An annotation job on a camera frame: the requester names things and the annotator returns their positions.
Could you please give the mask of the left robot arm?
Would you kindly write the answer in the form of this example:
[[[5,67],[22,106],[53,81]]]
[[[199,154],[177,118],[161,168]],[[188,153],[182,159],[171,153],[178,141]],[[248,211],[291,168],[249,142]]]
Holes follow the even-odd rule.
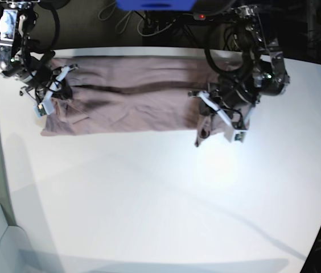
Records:
[[[274,28],[277,7],[273,1],[197,1],[193,10],[212,21],[204,37],[204,53],[218,75],[218,82],[209,84],[209,101],[200,100],[202,114],[243,119],[244,107],[252,109],[262,96],[285,91],[290,77]],[[211,36],[222,24],[228,25],[241,52],[241,65],[231,70],[222,68],[211,55]]]

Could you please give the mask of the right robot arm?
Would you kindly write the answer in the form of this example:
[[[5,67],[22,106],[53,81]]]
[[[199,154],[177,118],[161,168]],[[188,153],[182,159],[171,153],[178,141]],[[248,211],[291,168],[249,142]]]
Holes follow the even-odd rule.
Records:
[[[44,101],[44,96],[66,100],[72,91],[65,80],[56,77],[60,69],[51,69],[50,61],[55,56],[54,46],[60,34],[58,9],[69,1],[4,1],[6,8],[0,17],[0,75],[13,77],[24,83],[19,95],[29,95],[35,102]],[[45,48],[38,40],[30,38],[38,19],[34,6],[51,12],[54,21],[52,42]]]

